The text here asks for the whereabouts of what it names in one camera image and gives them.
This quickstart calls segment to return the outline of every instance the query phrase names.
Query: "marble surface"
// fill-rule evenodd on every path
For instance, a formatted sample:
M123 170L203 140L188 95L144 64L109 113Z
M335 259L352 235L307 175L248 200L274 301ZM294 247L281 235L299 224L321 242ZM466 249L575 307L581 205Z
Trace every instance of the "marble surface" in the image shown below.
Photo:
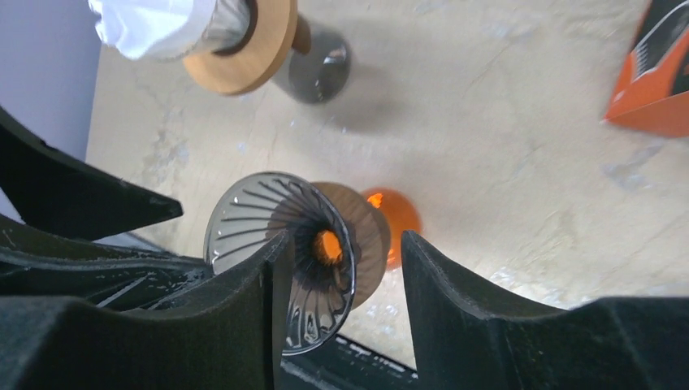
M103 50L87 160L180 199L184 217L138 233L186 255L230 185L281 170L402 191L445 254L550 305L689 294L689 143L600 122L644 5L304 0L355 55L319 107ZM343 332L414 364L400 270Z

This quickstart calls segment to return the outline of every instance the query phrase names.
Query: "orange light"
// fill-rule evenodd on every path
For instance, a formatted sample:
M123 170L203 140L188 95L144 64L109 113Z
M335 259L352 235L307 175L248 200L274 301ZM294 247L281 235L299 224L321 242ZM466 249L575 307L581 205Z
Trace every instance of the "orange light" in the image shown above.
M368 199L366 199L373 207L376 209L380 208L380 205L383 204L383 194L382 193L374 193L373 195L369 196Z
M320 232L314 242L316 258L328 265L337 264L342 261L342 247L337 240L335 233L325 230Z

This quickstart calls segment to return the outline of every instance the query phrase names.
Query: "white wall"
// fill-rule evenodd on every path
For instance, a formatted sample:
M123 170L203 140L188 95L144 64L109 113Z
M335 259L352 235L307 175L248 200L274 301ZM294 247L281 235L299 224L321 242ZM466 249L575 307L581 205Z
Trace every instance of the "white wall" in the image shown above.
M100 55L96 19L86 0L0 0L0 105L80 159ZM2 191L0 214L17 217Z

